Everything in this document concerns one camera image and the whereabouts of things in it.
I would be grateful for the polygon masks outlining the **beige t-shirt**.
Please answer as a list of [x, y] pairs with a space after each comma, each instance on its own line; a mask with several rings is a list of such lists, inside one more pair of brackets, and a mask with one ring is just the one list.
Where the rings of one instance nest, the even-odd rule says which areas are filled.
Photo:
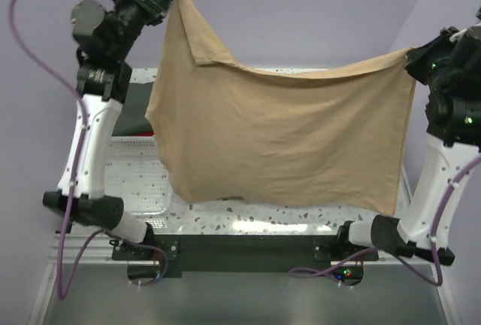
[[190, 203], [353, 205], [395, 213], [416, 82], [398, 50], [300, 74], [238, 62], [174, 0], [146, 118]]

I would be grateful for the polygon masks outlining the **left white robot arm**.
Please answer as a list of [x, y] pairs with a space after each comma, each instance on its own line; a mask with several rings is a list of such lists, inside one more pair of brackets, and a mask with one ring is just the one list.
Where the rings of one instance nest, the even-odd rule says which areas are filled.
[[132, 76], [126, 62], [145, 26], [157, 26], [173, 0], [113, 0], [108, 11], [85, 0], [71, 12], [77, 42], [77, 118], [65, 170], [56, 190], [43, 196], [45, 207], [68, 222], [95, 226], [129, 242], [139, 259], [151, 257], [156, 241], [148, 225], [125, 211], [119, 197], [104, 188], [107, 150], [123, 109]]

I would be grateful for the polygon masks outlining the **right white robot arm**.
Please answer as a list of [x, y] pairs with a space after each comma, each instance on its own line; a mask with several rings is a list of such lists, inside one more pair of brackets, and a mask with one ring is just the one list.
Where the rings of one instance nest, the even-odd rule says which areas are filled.
[[345, 222], [331, 246], [345, 260], [374, 247], [450, 266], [452, 218], [480, 164], [480, 26], [443, 29], [408, 51], [405, 70], [429, 88], [428, 151], [413, 198], [400, 218], [378, 214], [370, 222]]

